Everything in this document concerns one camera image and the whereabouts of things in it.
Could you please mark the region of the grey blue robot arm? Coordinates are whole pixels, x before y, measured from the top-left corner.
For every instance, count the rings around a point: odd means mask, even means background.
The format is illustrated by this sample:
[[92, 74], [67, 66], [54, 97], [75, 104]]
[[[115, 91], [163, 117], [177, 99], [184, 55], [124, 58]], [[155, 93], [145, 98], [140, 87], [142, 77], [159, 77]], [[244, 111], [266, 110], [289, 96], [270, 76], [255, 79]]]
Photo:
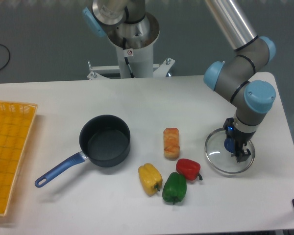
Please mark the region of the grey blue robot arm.
[[[276, 97], [268, 82], [250, 81], [276, 54], [272, 40], [257, 35], [235, 0], [208, 0], [206, 5], [236, 55], [230, 62], [214, 62], [204, 83], [236, 107], [224, 123], [225, 148], [238, 162], [251, 156], [248, 141], [271, 109]], [[159, 23], [143, 0], [95, 0], [82, 11], [90, 30], [108, 37], [117, 51], [121, 78], [155, 77], [153, 44]]]

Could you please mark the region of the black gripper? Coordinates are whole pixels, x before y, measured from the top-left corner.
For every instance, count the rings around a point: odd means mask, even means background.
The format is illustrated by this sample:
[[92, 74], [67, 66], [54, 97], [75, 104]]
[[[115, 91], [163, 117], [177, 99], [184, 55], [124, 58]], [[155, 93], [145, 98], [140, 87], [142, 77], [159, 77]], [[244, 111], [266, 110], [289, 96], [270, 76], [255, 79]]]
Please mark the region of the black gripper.
[[231, 157], [236, 157], [237, 162], [245, 162], [251, 155], [251, 151], [245, 148], [247, 142], [251, 139], [254, 132], [246, 133], [240, 131], [234, 126], [234, 118], [227, 118], [223, 124], [226, 139], [224, 141], [225, 149], [231, 153]]

